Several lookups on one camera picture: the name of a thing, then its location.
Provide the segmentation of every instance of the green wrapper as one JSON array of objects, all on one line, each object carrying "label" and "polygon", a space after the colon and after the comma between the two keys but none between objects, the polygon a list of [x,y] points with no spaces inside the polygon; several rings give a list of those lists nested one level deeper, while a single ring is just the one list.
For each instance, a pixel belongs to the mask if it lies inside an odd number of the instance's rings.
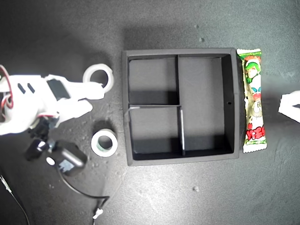
[{"label": "green wrapper", "polygon": [[261,102],[261,50],[238,49],[242,60],[245,90],[245,108],[247,118],[246,139],[243,152],[258,151],[267,148],[263,126]]}]

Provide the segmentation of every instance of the red wire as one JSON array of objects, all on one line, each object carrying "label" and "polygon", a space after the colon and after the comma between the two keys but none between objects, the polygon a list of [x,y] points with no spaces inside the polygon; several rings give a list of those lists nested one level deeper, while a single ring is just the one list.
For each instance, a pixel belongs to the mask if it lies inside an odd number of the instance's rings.
[{"label": "red wire", "polygon": [[4,103],[6,103],[8,108],[12,109],[14,107],[14,100],[13,100],[13,91],[11,89],[11,85],[10,85],[10,81],[9,81],[9,74],[3,65],[0,65],[0,68],[6,77],[8,87],[9,87],[9,92],[10,92],[10,98],[11,98],[10,103],[7,100],[5,100]]}]

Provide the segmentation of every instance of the tape roll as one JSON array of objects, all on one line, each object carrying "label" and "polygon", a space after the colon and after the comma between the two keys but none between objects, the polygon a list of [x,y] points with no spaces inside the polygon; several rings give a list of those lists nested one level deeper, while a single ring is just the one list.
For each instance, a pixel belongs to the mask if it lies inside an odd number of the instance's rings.
[{"label": "tape roll", "polygon": [[98,70],[103,70],[107,74],[107,77],[108,77],[107,85],[103,88],[104,92],[107,93],[113,87],[114,78],[113,78],[112,69],[110,69],[106,64],[95,64],[95,65],[92,65],[89,68],[87,68],[83,74],[82,81],[84,83],[90,82],[90,78],[92,77],[93,73],[95,73]]},{"label": "tape roll", "polygon": [[[108,149],[103,148],[99,143],[99,137],[106,136],[112,141],[112,146]],[[110,129],[102,129],[94,134],[91,141],[92,150],[101,157],[112,156],[118,148],[118,140],[116,134]]]}]

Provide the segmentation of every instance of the white object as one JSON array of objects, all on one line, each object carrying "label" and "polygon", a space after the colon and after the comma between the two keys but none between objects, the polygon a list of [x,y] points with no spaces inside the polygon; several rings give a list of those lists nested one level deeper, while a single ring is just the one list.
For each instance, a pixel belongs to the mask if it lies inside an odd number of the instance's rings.
[{"label": "white object", "polygon": [[0,176],[0,181],[2,182],[2,184],[4,185],[5,189],[9,192],[12,193],[9,185],[7,184],[6,180],[4,179],[4,177],[1,175]]},{"label": "white object", "polygon": [[300,109],[294,105],[300,104],[300,90],[283,95],[280,100],[278,112],[300,123]]},{"label": "white object", "polygon": [[107,74],[107,77],[108,77],[107,85],[103,88],[104,92],[107,93],[113,87],[114,78],[113,78],[112,69],[110,69],[106,64],[95,64],[95,65],[90,66],[84,72],[82,80],[83,80],[84,83],[90,82],[90,78],[98,70],[103,70]]},{"label": "white object", "polygon": [[[110,81],[113,80],[112,73],[107,75]],[[52,80],[59,81],[69,97],[57,100],[54,95],[55,90],[48,85],[48,81]],[[12,75],[9,76],[9,81],[14,106],[9,108],[7,104],[4,104],[5,121],[0,123],[0,135],[23,132],[34,123],[37,117],[42,115],[57,118],[59,116],[56,124],[58,126],[66,120],[78,118],[90,112],[93,106],[85,99],[102,99],[105,95],[105,90],[100,83],[69,82],[65,77],[56,75],[48,75],[45,78],[40,75]],[[0,80],[0,92],[8,96],[9,91],[7,79],[3,77]]]},{"label": "white object", "polygon": [[96,214],[93,216],[93,219],[97,219],[103,213],[103,210],[97,209]]},{"label": "white object", "polygon": [[[99,137],[101,137],[101,136],[107,136],[109,139],[111,139],[112,146],[110,148],[105,149],[99,144]],[[99,130],[92,137],[91,147],[92,147],[93,151],[101,157],[112,156],[118,148],[118,140],[117,140],[116,134],[113,131],[111,131],[110,129]]]},{"label": "white object", "polygon": [[53,158],[51,157],[47,157],[46,158],[46,162],[49,164],[49,165],[55,165],[55,161]]}]

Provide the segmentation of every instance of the black tray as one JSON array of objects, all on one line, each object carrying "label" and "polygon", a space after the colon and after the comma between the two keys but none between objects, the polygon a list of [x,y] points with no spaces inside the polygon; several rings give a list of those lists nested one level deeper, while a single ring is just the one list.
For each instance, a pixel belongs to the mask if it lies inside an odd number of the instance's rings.
[{"label": "black tray", "polygon": [[239,157],[246,122],[235,49],[125,51],[122,60],[128,165]]}]

